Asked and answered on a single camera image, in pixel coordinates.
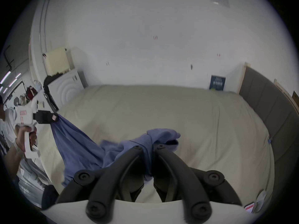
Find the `bed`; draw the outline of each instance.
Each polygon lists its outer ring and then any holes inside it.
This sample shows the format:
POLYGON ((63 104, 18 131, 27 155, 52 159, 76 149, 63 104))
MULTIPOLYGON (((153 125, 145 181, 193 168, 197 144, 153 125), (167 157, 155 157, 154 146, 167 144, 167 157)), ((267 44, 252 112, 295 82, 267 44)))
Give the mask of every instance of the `bed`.
MULTIPOLYGON (((86 88, 60 111, 95 143, 136 138, 149 129, 181 134, 176 154, 190 167, 218 170, 243 205, 285 185, 298 156, 297 110, 261 74, 245 67, 239 94, 171 86, 102 85, 86 88)), ((59 193, 63 160, 50 126, 38 135, 44 169, 59 193)), ((160 202, 151 182, 138 202, 160 202)))

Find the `sticker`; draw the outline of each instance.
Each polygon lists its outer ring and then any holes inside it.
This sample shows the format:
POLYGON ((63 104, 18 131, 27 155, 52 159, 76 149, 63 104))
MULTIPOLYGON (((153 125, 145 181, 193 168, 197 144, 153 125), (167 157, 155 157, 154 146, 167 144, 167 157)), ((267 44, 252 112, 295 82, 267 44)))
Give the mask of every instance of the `sticker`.
POLYGON ((253 207, 254 207, 254 202, 248 204, 248 205, 245 206, 244 208, 245 208, 245 211, 252 213, 253 207))

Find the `white t-shirt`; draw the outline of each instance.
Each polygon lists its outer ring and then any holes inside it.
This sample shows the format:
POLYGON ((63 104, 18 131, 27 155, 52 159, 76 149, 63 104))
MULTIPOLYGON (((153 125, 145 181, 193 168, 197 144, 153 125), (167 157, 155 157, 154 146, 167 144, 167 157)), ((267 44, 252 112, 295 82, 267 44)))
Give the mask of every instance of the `white t-shirt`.
POLYGON ((8 108, 5 112, 5 121, 0 119, 0 130, 3 132, 5 140, 9 148, 13 145, 16 139, 14 132, 16 127, 16 112, 14 109, 8 108))

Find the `white washing machine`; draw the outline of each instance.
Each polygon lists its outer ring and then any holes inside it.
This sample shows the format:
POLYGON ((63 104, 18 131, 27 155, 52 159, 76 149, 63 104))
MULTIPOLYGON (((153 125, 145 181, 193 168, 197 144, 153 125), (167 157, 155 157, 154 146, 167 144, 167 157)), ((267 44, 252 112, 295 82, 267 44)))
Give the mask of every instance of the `white washing machine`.
POLYGON ((48 85, 50 94, 58 109, 84 90, 78 71, 73 69, 48 85))

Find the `hand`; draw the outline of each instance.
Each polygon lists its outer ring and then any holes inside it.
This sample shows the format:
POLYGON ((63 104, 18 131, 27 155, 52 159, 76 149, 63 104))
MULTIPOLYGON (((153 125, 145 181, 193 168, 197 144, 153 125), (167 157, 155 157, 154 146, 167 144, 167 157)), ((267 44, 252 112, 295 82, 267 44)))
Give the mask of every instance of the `hand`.
MULTIPOLYGON (((28 126, 22 126, 19 129, 18 137, 16 139, 17 145, 23 152, 25 152, 25 140, 24 140, 25 132, 31 132, 31 128, 28 126)), ((36 128, 34 128, 34 131, 29 134, 30 147, 32 147, 32 145, 36 143, 36 139, 37 139, 36 128)))

